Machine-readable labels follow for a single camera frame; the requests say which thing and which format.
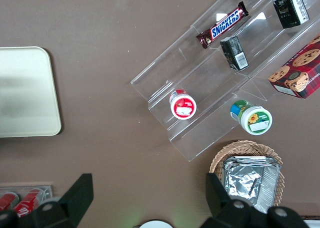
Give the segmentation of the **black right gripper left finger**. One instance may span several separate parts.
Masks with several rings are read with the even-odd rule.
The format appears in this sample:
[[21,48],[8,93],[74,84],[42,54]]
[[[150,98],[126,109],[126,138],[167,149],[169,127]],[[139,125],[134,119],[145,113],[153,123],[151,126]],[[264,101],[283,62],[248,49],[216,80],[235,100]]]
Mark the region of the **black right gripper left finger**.
[[32,227],[77,227],[93,198],[93,176],[84,173],[58,201],[47,201],[31,213]]

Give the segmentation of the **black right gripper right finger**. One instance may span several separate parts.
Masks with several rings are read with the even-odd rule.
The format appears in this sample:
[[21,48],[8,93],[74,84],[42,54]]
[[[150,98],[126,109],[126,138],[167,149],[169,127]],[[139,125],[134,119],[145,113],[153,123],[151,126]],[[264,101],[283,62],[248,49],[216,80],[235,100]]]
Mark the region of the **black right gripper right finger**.
[[266,214],[246,201],[231,199],[214,173],[206,174],[205,195],[211,217],[202,227],[270,227]]

